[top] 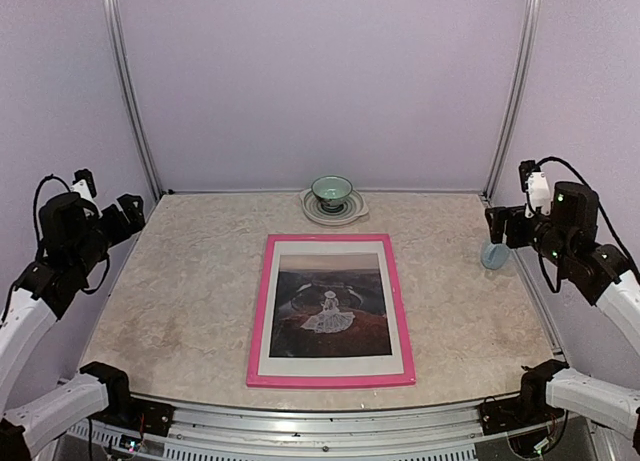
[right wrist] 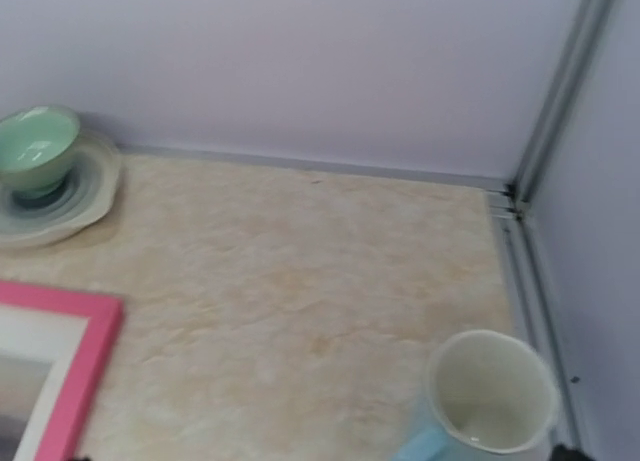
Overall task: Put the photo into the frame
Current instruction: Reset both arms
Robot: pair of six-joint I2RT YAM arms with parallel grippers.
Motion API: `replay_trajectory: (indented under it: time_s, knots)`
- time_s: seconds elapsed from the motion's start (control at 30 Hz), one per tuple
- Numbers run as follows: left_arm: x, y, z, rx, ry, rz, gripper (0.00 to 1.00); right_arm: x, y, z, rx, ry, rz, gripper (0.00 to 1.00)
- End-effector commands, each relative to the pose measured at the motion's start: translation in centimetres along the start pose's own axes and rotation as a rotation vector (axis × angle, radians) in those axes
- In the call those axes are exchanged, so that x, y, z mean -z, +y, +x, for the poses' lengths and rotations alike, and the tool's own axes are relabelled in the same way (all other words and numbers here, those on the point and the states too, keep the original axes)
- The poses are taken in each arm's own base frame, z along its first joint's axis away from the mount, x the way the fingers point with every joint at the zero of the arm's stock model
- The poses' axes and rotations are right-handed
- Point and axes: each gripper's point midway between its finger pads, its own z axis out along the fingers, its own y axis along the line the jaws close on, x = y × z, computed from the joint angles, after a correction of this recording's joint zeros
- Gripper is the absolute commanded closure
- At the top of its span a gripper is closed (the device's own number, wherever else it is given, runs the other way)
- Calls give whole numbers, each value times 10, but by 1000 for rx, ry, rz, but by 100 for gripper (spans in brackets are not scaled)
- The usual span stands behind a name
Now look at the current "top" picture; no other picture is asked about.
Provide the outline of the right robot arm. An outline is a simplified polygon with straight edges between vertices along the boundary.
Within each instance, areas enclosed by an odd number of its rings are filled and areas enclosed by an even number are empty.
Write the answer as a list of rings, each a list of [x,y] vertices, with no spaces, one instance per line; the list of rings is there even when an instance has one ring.
[[[586,302],[603,313],[633,349],[639,347],[639,270],[620,239],[597,242],[597,223],[608,218],[586,180],[550,185],[542,168],[551,157],[519,165],[525,202],[520,206],[488,207],[489,239],[481,263],[501,268],[511,251],[531,248],[539,265],[551,263],[556,275],[541,273],[553,293],[572,284]],[[483,401],[482,429],[494,434],[524,428],[576,413],[609,428],[632,444],[639,443],[638,392],[583,374],[565,361],[551,359],[527,367],[517,395]]]

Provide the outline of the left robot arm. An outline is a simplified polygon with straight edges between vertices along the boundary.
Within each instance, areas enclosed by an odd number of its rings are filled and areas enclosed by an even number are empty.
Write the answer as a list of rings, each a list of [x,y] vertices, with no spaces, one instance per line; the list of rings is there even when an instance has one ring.
[[[11,284],[1,313],[1,400],[6,402],[28,358],[60,321],[77,294],[94,294],[89,276],[110,263],[109,251],[145,226],[144,202],[124,194],[101,209],[90,170],[78,170],[72,183],[32,215],[37,249],[34,260]],[[77,422],[95,414],[121,426],[133,424],[140,405],[131,396],[128,375],[100,362],[82,367],[68,382],[38,399],[1,408],[1,457],[31,460]]]

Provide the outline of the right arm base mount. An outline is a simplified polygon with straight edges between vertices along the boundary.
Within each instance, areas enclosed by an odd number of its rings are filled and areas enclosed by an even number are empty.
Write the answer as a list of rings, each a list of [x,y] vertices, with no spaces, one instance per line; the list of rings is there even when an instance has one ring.
[[[493,435],[559,419],[565,411],[550,406],[546,388],[553,377],[569,364],[551,359],[535,367],[524,366],[520,390],[511,397],[487,397],[477,408],[484,435]]]

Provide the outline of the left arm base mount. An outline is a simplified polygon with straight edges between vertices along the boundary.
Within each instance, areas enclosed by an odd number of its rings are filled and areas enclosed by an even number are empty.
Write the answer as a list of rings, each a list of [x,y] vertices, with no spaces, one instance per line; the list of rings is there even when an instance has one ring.
[[[175,408],[170,404],[133,396],[129,377],[124,371],[93,361],[81,367],[79,373],[97,378],[106,387],[109,404],[92,414],[92,421],[137,431],[141,436],[168,436]]]

